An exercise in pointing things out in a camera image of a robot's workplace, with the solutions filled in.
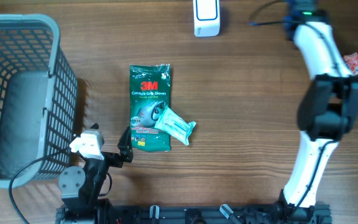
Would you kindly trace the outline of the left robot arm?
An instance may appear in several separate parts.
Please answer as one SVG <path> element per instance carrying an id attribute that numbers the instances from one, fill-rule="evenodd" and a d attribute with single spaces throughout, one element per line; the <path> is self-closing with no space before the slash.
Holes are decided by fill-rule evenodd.
<path id="1" fill-rule="evenodd" d="M 71 212 L 78 213 L 95 207 L 102 196 L 101 188 L 111 167 L 121 168 L 125 162 L 133 160 L 131 128 L 123 132 L 117 148 L 118 153 L 103 152 L 104 138 L 94 124 L 83 131 L 70 144 L 70 151 L 79 155 L 84 161 L 83 167 L 70 166 L 58 178 L 62 191 L 64 206 Z"/>

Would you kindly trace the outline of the white barcode scanner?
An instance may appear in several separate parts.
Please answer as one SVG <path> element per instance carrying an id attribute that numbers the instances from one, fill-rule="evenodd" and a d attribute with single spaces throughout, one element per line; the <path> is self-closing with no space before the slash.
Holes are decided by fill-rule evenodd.
<path id="1" fill-rule="evenodd" d="M 220 31 L 219 0 L 193 0 L 195 37 L 214 37 Z"/>

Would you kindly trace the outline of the orange Kleenex tissue pack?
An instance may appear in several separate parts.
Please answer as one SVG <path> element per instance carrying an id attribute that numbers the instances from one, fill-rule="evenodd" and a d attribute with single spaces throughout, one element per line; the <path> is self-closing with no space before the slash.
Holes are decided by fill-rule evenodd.
<path id="1" fill-rule="evenodd" d="M 353 75 L 358 75 L 358 53 L 343 56 L 346 65 Z"/>

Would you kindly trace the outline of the grey plastic shopping basket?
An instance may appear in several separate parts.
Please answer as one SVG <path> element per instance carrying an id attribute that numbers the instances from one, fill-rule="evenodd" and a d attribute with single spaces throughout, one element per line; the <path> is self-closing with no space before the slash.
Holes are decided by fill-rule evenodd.
<path id="1" fill-rule="evenodd" d="M 70 163 L 78 82 L 43 14 L 0 14 L 0 189 L 54 179 Z"/>

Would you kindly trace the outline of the green 3M gloves packet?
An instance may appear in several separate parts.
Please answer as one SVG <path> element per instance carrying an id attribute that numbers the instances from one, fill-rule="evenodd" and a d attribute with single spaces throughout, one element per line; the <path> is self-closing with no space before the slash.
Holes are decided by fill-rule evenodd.
<path id="1" fill-rule="evenodd" d="M 170 135 L 155 128 L 155 124 L 170 106 L 171 67 L 131 65 L 129 70 L 132 146 L 147 152 L 169 151 Z"/>

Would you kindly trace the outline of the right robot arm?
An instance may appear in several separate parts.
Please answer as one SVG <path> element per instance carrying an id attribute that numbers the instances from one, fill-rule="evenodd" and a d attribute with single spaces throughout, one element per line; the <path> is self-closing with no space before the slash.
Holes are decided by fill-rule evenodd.
<path id="1" fill-rule="evenodd" d="M 341 57 L 326 11 L 317 1 L 288 1 L 285 30 L 301 52 L 311 84 L 297 113 L 300 147 L 283 189 L 295 214 L 311 209 L 331 154 L 358 115 L 358 77 Z"/>

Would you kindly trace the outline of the white teal wet wipes pack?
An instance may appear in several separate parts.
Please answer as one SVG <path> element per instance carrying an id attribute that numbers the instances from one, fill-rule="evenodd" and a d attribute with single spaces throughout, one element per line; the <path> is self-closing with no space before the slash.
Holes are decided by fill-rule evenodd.
<path id="1" fill-rule="evenodd" d="M 195 121 L 187 123 L 171 108 L 167 107 L 157 120 L 154 128 L 159 129 L 181 141 L 184 145 L 190 144 L 189 137 L 196 126 Z"/>

